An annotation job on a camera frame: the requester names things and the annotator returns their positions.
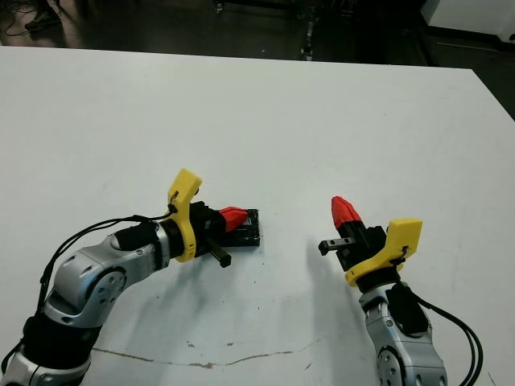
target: red object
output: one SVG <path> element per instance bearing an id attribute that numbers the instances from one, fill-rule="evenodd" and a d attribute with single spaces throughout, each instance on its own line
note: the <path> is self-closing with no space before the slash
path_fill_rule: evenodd
<path id="1" fill-rule="evenodd" d="M 361 221 L 360 215 L 357 214 L 352 204 L 338 195 L 331 200 L 331 212 L 336 229 L 347 221 Z"/>
<path id="2" fill-rule="evenodd" d="M 249 213 L 240 207 L 226 207 L 220 209 L 219 212 L 225 218 L 226 232 L 231 232 L 238 228 L 249 218 Z"/>

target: black floor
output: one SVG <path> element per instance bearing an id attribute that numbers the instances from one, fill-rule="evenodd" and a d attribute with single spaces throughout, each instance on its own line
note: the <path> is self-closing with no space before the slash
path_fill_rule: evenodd
<path id="1" fill-rule="evenodd" d="M 30 35 L 9 36 L 5 31 L 14 20 L 8 33 L 24 32 L 23 24 L 34 13 L 13 13 L 14 19 L 0 13 L 0 41 L 13 46 L 299 60 L 307 31 L 307 18 L 299 20 L 280 10 L 227 4 L 216 15 L 212 0 L 61 0 L 61 6 L 62 27 Z M 515 117 L 514 53 L 433 36 L 412 18 L 406 24 L 395 14 L 359 23 L 323 14 L 313 34 L 313 60 L 472 68 Z"/>

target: white table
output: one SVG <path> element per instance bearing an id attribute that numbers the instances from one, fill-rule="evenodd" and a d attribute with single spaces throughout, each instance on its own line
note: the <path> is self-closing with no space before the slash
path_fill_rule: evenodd
<path id="1" fill-rule="evenodd" d="M 478 384 L 513 382 L 515 124 L 472 71 L 2 47 L 0 88 L 2 354 L 58 244 L 164 212 L 185 166 L 211 207 L 260 209 L 262 245 L 128 289 L 84 384 L 378 384 L 359 291 L 317 250 L 333 195 L 424 220 L 403 279 L 480 336 Z M 430 317 L 456 385 L 468 344 Z"/>

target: white wall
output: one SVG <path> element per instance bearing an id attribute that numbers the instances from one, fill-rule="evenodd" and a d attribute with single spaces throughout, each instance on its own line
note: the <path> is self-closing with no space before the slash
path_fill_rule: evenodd
<path id="1" fill-rule="evenodd" d="M 434 27 L 498 35 L 515 34 L 514 0 L 427 0 L 422 15 Z"/>

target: black mechanical part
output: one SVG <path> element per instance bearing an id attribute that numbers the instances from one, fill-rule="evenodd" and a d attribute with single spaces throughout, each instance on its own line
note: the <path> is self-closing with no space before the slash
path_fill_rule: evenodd
<path id="1" fill-rule="evenodd" d="M 396 284 L 386 291 L 386 297 L 389 313 L 402 332 L 414 335 L 428 330 L 429 321 L 409 289 Z"/>
<path id="2" fill-rule="evenodd" d="M 168 236 L 168 246 L 170 248 L 170 258 L 180 256 L 184 252 L 183 236 L 174 220 L 164 220 L 159 223 Z"/>
<path id="3" fill-rule="evenodd" d="M 114 235 L 118 240 L 118 245 L 122 251 L 134 251 L 138 248 L 142 248 L 145 245 L 153 244 L 155 246 L 154 253 L 154 268 L 159 270 L 164 268 L 161 243 L 157 233 L 155 232 L 155 223 L 145 222 L 136 225 L 135 227 L 125 228 L 121 231 L 115 232 Z"/>
<path id="4" fill-rule="evenodd" d="M 347 221 L 337 230 L 342 238 L 353 238 L 356 241 L 336 252 L 345 272 L 373 257 L 385 246 L 386 233 L 379 226 L 365 228 L 361 221 Z"/>
<path id="5" fill-rule="evenodd" d="M 259 212 L 257 209 L 247 209 L 249 218 L 232 232 L 225 233 L 217 240 L 221 247 L 258 247 Z"/>
<path id="6" fill-rule="evenodd" d="M 401 280 L 396 267 L 381 268 L 372 271 L 356 280 L 357 288 L 362 294 L 374 287 Z"/>
<path id="7" fill-rule="evenodd" d="M 115 232 L 121 251 L 134 251 L 148 244 L 158 241 L 155 233 L 155 224 L 151 222 L 140 223 L 135 227 Z"/>
<path id="8" fill-rule="evenodd" d="M 88 360 L 101 328 L 65 326 L 37 314 L 25 322 L 23 354 L 44 368 L 76 368 Z"/>
<path id="9" fill-rule="evenodd" d="M 344 249 L 345 246 L 354 243 L 355 240 L 353 238 L 324 240 L 319 244 L 319 251 L 322 253 L 322 256 L 325 256 L 329 251 L 338 251 L 340 249 Z"/>
<path id="10" fill-rule="evenodd" d="M 224 251 L 220 246 L 215 243 L 211 237 L 206 237 L 206 243 L 209 247 L 209 252 L 218 260 L 220 267 L 226 268 L 231 265 L 231 255 Z"/>

